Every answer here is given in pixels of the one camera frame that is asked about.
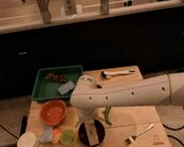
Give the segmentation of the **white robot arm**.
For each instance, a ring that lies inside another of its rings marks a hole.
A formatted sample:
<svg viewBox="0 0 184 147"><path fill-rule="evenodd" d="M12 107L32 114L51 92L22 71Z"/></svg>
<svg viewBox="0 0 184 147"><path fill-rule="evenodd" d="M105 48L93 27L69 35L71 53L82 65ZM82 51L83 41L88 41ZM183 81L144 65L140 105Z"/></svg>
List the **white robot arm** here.
<svg viewBox="0 0 184 147"><path fill-rule="evenodd" d="M70 96L71 106L91 119L98 107L184 106L184 73L170 73L113 87L97 88L91 75L82 75Z"/></svg>

